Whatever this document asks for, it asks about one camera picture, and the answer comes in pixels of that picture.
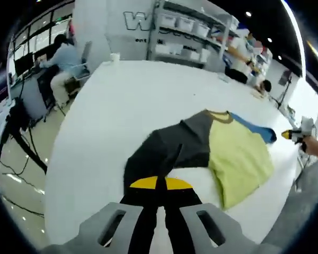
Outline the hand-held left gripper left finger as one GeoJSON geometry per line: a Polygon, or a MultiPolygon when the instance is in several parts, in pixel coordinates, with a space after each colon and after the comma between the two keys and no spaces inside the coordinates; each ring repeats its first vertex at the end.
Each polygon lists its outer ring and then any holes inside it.
{"type": "Polygon", "coordinates": [[[111,202],[82,222],[76,237],[41,253],[149,253],[156,227],[156,178],[133,183],[121,202],[111,202]]]}

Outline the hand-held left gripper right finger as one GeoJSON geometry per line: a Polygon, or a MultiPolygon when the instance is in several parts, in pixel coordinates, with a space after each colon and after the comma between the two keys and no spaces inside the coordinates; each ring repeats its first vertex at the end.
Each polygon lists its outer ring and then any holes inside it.
{"type": "Polygon", "coordinates": [[[187,182],[166,178],[165,225],[173,253],[280,253],[270,244],[257,244],[240,224],[211,203],[202,203],[187,182]]]}

